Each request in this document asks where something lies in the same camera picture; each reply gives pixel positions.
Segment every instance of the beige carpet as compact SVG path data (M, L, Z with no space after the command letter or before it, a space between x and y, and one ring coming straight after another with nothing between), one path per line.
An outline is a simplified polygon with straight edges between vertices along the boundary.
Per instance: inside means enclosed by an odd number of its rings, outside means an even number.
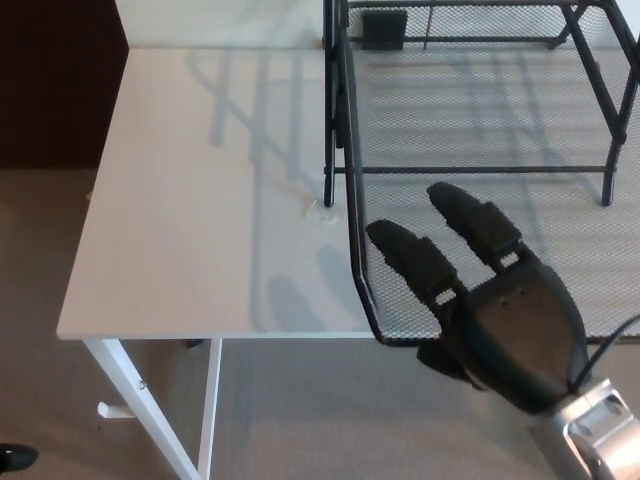
M94 172L0 172L0 441L40 449L17 480L170 479L82 345L55 336ZM127 342L189 452L197 451L207 349ZM640 412L640 347L601 367ZM234 341L223 351L213 478L552 478L518 425L482 395L373 341Z

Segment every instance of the wire mesh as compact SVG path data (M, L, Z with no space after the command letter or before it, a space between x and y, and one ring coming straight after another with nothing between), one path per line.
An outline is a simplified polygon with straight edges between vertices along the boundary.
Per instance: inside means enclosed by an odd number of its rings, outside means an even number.
M358 50L362 13L399 9L407 11L405 36L413 40L402 51ZM588 8L579 23L619 108L630 69L609 20ZM362 165L604 166L611 135L571 36L555 50L544 40L557 38L565 24L559 7L546 5L351 8ZM482 36L535 42L459 42ZM428 235L467 286L478 285L491 272L446 228L426 194L440 180L466 188L505 211L565 280L589 336L605 336L640 310L640 192L633 186L639 128L635 108L608 209L598 205L602 175L365 174L365 224L386 218ZM436 320L370 243L366 259L383 336L437 337Z

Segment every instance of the table frame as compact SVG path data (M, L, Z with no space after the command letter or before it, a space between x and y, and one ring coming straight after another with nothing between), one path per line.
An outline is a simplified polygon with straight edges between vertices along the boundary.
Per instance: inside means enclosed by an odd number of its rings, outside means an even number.
M147 383L118 339L84 340L93 357L116 387L132 414L142 423L181 480L209 480L213 456L222 339L211 339L207 388L202 415L198 465L189 458L182 442L171 428Z

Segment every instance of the robotic hand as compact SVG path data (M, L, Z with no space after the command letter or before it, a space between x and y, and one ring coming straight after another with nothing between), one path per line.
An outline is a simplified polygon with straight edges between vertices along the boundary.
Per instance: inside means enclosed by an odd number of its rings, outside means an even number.
M591 378L595 362L638 318L589 360L567 288L507 217L446 183L427 191L447 225L496 276L468 290L428 238L388 220L367 227L387 265L440 323L440 338L426 340L418 359L529 414L530 433L558 478L640 480L640 421L609 380Z

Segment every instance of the white tabletop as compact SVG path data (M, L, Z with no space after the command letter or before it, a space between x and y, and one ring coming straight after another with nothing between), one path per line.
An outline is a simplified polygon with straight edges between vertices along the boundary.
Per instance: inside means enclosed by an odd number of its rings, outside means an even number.
M371 335L344 184L328 217L310 209L323 186L322 55L130 52L61 337Z

